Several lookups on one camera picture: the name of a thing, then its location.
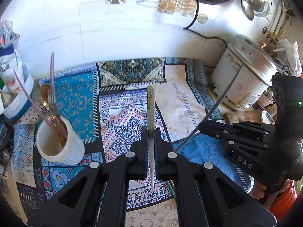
white cup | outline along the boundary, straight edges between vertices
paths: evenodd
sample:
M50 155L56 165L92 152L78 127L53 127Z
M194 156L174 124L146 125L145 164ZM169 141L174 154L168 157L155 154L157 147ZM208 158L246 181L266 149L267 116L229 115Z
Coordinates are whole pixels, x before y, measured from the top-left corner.
M62 116L61 118L67 128L65 146L62 148L55 131L44 120L37 131L36 146L44 159L73 166L82 160L84 144L73 130L70 122Z

orange cloth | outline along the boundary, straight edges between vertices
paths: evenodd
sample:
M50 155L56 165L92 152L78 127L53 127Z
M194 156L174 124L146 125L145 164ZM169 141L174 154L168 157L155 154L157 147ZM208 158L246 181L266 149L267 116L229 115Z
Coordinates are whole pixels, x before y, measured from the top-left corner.
M276 217L277 222L280 222L284 218L296 198L297 194L294 187L294 182L292 181L283 194L281 196L277 196L269 207L269 211Z

triangular cutout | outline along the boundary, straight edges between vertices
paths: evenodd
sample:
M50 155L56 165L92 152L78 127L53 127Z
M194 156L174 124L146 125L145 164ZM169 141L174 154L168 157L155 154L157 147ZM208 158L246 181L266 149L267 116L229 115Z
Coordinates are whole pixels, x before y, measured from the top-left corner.
M244 203L244 199L240 196L228 183L226 183L222 178L218 177L216 179L218 186L221 190L223 198L229 209L233 209L238 205Z
M82 194L87 177L82 177L75 186L73 186L64 195L60 196L58 203L70 208L75 208Z

teal fabric patch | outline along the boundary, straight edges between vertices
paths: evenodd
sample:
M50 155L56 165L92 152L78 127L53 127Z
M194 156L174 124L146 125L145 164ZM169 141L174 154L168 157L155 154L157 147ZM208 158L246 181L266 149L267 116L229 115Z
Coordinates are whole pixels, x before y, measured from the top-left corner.
M94 137L93 72L55 79L60 114L72 125L81 139Z
M99 86L139 82L166 82L165 58L113 60L98 62Z

person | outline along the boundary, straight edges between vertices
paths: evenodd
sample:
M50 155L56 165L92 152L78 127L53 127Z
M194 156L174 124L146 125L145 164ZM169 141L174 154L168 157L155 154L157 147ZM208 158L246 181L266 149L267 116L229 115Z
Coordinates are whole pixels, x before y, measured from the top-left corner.
M256 200L259 200L265 196L266 188L266 186L255 181L249 195ZM279 223L289 212L296 199L297 194L294 187L294 181L287 179L268 210L276 217L277 222Z

